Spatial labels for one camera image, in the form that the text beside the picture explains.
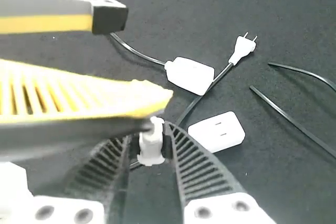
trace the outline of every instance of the black wire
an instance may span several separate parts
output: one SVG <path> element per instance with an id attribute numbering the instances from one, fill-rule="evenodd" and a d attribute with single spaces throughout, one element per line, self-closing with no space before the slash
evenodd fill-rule
<path id="1" fill-rule="evenodd" d="M 285 111 L 279 108 L 267 96 L 261 93 L 256 87 L 250 86 L 250 89 L 253 92 L 255 92 L 260 98 L 262 98 L 268 105 L 270 105 L 273 109 L 275 109 L 280 115 L 282 115 L 285 119 L 287 119 L 287 121 L 293 124 L 299 131 L 301 131 L 303 134 L 305 134 L 307 137 L 313 140 L 316 144 L 318 144 L 321 148 L 323 148 L 326 152 L 328 152 L 331 156 L 333 156 L 336 159 L 336 151 L 333 148 L 331 148 L 324 141 L 322 141 L 317 136 L 315 136 L 310 131 L 308 131 L 305 127 L 303 127 L 302 124 L 300 124 L 298 121 L 292 118 L 289 114 L 287 114 Z"/>
<path id="2" fill-rule="evenodd" d="M 292 66 L 279 64 L 279 63 L 275 63 L 275 62 L 269 62 L 268 64 L 270 66 L 273 66 L 273 67 L 285 68 L 285 69 L 289 69 L 289 70 L 292 70 L 292 71 L 295 71 L 295 72 L 304 73 L 308 76 L 315 77 L 316 79 L 318 79 L 318 80 L 324 82 L 325 84 L 327 84 L 329 87 L 331 87 L 336 92 L 336 84 L 335 83 L 333 83 L 331 80 L 329 80 L 325 77 L 319 76 L 316 73 L 312 73 L 312 72 L 306 71 L 304 69 L 295 68 L 295 67 L 292 67 Z"/>
<path id="3" fill-rule="evenodd" d="M 118 42 L 122 47 L 124 47 L 126 50 L 128 50 L 129 52 L 131 52 L 132 54 L 139 56 L 140 58 L 147 60 L 149 62 L 164 66 L 164 62 L 154 59 L 152 57 L 149 57 L 147 55 L 144 55 L 143 53 L 135 50 L 133 47 L 131 47 L 130 45 L 128 45 L 126 42 L 124 42 L 118 35 L 116 35 L 115 33 L 110 33 L 110 36 L 116 41 Z"/>
<path id="4" fill-rule="evenodd" d="M 217 84 L 217 82 L 219 82 L 221 80 L 221 78 L 223 78 L 232 68 L 233 64 L 229 63 L 220 73 L 219 75 L 217 75 L 217 77 L 213 80 L 213 82 L 211 83 L 210 87 L 207 89 L 207 91 L 205 92 L 205 94 L 203 96 L 205 96 L 207 94 L 207 92 L 209 92 L 209 90 Z M 198 102 L 202 99 L 203 96 L 199 96 L 197 98 L 194 99 L 194 101 L 192 101 L 191 104 L 189 104 L 189 106 L 183 111 L 183 113 L 178 117 L 178 119 L 176 120 L 175 124 L 177 126 L 179 126 L 183 120 L 185 119 L 185 117 L 192 111 L 192 109 L 198 104 Z"/>

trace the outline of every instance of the black fabric surface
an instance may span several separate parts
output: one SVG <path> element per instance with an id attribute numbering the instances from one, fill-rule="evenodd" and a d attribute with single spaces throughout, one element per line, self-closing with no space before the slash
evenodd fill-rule
<path id="1" fill-rule="evenodd" d="M 336 94 L 268 61 L 336 81 L 336 0 L 119 0 L 130 9 L 120 36 L 163 61 L 182 56 L 219 73 L 238 35 L 257 48 L 197 106 L 186 126 L 234 111 L 246 132 L 241 146 L 216 156 L 278 223 L 336 222 L 336 161 L 249 90 L 253 84 L 316 136 L 336 148 Z M 120 80 L 148 79 L 174 90 L 164 118 L 174 121 L 194 95 L 168 83 L 160 67 L 114 48 L 104 36 L 51 33 L 0 36 L 1 57 Z M 64 180 L 89 149 L 20 163 L 33 193 Z M 132 173 L 125 223 L 174 223 L 178 215 L 168 167 Z"/>

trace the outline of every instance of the white outlet box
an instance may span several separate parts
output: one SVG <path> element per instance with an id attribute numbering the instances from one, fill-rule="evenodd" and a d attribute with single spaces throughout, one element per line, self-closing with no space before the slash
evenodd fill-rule
<path id="1" fill-rule="evenodd" d="M 241 144 L 245 138 L 245 131 L 232 111 L 189 126 L 188 134 L 211 153 Z"/>

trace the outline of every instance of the power cord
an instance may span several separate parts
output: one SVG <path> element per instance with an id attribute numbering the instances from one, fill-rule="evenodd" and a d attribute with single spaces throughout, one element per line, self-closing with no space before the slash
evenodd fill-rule
<path id="1" fill-rule="evenodd" d="M 147 60 L 149 62 L 164 66 L 164 62 L 154 59 L 148 55 L 145 55 L 137 50 L 135 50 L 133 47 L 131 47 L 130 45 L 128 45 L 125 41 L 123 41 L 118 35 L 116 35 L 115 33 L 110 33 L 110 36 L 116 41 L 118 42 L 122 47 L 124 47 L 126 50 L 128 50 L 129 52 L 131 52 L 132 54 L 139 56 L 140 58 Z"/>
<path id="2" fill-rule="evenodd" d="M 235 45 L 235 50 L 234 53 L 232 54 L 232 56 L 229 58 L 228 61 L 228 65 L 219 73 L 219 75 L 216 76 L 216 78 L 213 80 L 213 82 L 211 83 L 211 85 L 209 86 L 209 88 L 207 89 L 207 91 L 205 92 L 205 94 L 212 89 L 229 71 L 230 69 L 237 65 L 237 63 L 245 56 L 249 55 L 251 52 L 253 52 L 256 48 L 256 39 L 257 36 L 253 39 L 250 40 L 248 38 L 246 38 L 246 36 L 248 35 L 248 33 L 245 33 L 245 35 L 242 36 L 238 36 L 237 40 L 236 40 L 236 45 Z M 147 60 L 149 62 L 158 64 L 158 65 L 162 65 L 164 66 L 165 63 L 154 59 L 150 56 L 147 56 L 137 50 L 135 50 L 134 48 L 132 48 L 130 45 L 128 45 L 126 42 L 124 42 L 118 35 L 116 35 L 115 33 L 111 33 L 110 36 L 117 42 L 119 43 L 122 47 L 124 47 L 126 50 L 128 50 L 129 52 L 131 52 L 132 54 Z M 175 122 L 176 125 L 180 125 L 183 120 L 186 118 L 186 116 L 192 111 L 193 108 L 195 108 L 195 106 L 198 104 L 198 102 L 202 99 L 203 96 L 198 96 L 197 98 L 194 99 L 194 101 L 192 101 L 192 103 L 183 111 L 183 113 L 178 117 L 177 121 Z M 136 161 L 133 162 L 130 165 L 130 170 L 135 170 L 139 167 L 141 167 L 142 165 Z"/>
<path id="3" fill-rule="evenodd" d="M 251 52 L 254 51 L 256 48 L 256 39 L 258 36 L 256 36 L 253 40 L 247 39 L 246 36 L 248 33 L 245 33 L 245 35 L 238 36 L 235 50 L 232 56 L 230 57 L 228 61 L 228 65 L 217 75 L 217 77 L 213 80 L 210 87 L 207 89 L 205 94 L 210 91 L 229 71 L 230 69 L 237 65 L 237 63 L 241 60 L 241 58 L 249 55 Z M 197 97 L 192 101 L 192 103 L 183 111 L 183 113 L 177 118 L 175 124 L 177 126 L 180 126 L 183 120 L 186 118 L 186 116 L 192 111 L 192 109 L 198 104 L 198 102 L 202 99 L 203 96 Z"/>

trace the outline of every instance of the electrical plug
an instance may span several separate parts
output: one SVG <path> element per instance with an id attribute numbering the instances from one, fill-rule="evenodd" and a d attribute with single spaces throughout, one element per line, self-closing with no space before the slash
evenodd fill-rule
<path id="1" fill-rule="evenodd" d="M 237 38 L 235 51 L 229 59 L 229 63 L 232 63 L 234 66 L 237 65 L 237 63 L 241 60 L 241 58 L 253 52 L 257 46 L 255 41 L 258 38 L 258 36 L 256 36 L 253 40 L 250 40 L 246 38 L 247 34 L 248 33 L 245 33 L 243 37 L 238 36 Z"/>

